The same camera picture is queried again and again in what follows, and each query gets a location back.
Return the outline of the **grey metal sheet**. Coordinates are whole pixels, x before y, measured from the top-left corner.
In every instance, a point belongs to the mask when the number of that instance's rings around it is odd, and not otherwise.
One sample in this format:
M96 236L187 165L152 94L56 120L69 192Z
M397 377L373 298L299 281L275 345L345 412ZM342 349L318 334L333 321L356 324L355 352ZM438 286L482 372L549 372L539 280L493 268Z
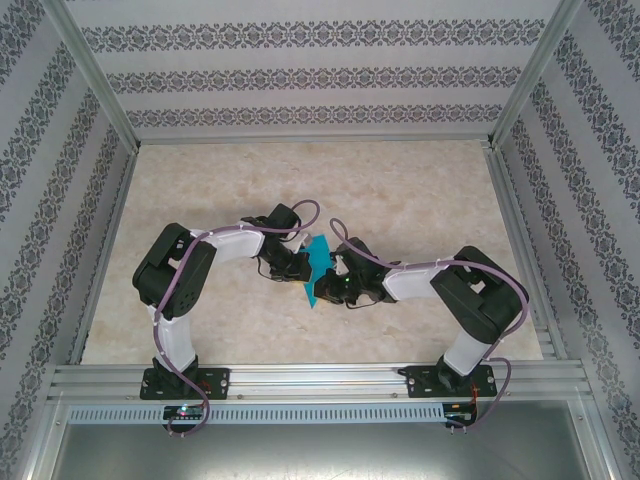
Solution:
M69 425L33 480L609 480L570 430L468 434L429 424Z

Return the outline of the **aluminium mounting rail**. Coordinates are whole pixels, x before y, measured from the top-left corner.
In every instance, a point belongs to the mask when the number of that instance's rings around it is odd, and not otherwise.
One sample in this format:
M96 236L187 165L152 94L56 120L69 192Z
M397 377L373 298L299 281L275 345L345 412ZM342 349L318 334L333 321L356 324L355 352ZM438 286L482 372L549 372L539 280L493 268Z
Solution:
M396 364L232 365L229 403L363 403L408 398ZM143 365L73 365L54 369L48 401L134 403ZM592 385L577 360L516 361L503 399L591 398Z

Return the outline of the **aluminium frame crossbar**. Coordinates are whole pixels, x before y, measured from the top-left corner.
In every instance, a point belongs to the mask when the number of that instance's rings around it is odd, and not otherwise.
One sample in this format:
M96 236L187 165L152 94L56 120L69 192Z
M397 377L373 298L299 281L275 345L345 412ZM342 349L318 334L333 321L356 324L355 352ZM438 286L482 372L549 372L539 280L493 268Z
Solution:
M167 137L141 139L140 145L196 145L196 144L275 144L275 143L340 143L340 142L422 142L477 141L483 148L491 145L491 137L471 133L432 134L358 134L358 135L249 135L218 137Z

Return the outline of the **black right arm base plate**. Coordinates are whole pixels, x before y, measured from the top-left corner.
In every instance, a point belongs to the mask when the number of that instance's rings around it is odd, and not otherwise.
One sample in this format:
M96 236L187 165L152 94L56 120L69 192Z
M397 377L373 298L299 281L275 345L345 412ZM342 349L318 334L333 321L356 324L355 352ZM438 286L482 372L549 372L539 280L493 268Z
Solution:
M478 365L466 376L460 376L446 365L412 365L396 373L405 380L410 398L493 398L497 387L493 369Z

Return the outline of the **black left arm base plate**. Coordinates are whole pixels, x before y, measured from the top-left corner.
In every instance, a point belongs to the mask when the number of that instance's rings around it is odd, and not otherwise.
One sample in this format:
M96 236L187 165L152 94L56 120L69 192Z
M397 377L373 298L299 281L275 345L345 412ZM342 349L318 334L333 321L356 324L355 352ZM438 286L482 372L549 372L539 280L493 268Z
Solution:
M226 400L230 370L199 368L191 381L209 400ZM144 371L139 397L142 400L202 400L202 395L172 372L149 368Z

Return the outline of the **aluminium side rail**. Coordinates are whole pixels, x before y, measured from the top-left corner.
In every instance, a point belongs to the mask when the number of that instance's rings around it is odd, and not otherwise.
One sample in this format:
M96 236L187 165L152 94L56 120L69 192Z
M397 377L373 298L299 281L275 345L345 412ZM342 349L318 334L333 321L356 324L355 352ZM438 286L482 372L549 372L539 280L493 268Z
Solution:
M482 143L483 154L496 193L507 235L513 250L520 282L530 298L529 316L534 324L545 360L569 358L548 298L524 218L501 153L489 142Z
M100 249L90 277L89 289L79 310L78 323L71 339L65 365L78 365L85 351L86 341L100 298L101 289L106 276L110 256L113 250L126 198L134 175L139 150L134 150L127 158L122 170L113 203L109 211L105 231L101 238Z

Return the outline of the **aluminium frame post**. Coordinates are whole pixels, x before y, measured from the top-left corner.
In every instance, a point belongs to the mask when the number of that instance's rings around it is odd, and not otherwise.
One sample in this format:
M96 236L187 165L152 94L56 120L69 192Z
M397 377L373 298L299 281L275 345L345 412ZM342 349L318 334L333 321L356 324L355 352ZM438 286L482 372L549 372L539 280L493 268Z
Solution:
M65 0L39 1L125 148L129 153L137 154L140 140Z
M488 140L483 143L485 149L494 150L504 143L512 125L524 108L524 104L582 3L583 0L559 0L554 13L541 34L539 42L516 82L514 90L489 133Z

